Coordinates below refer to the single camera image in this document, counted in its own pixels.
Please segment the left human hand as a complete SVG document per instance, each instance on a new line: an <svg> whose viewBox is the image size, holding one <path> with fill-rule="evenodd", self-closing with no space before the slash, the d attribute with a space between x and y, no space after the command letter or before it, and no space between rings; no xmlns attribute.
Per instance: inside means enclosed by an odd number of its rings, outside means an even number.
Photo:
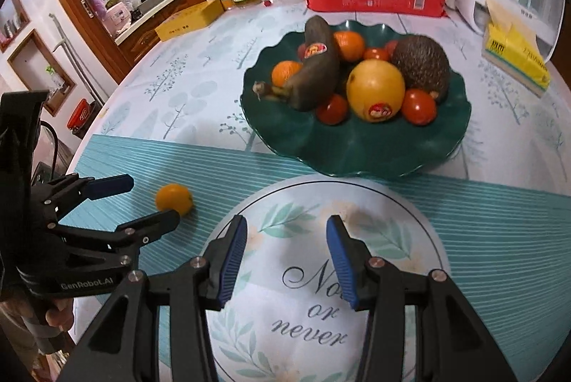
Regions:
<svg viewBox="0 0 571 382"><path fill-rule="evenodd" d="M50 327L61 332L68 332L75 323L74 299L53 299L53 307L45 314L45 320Z"/></svg>

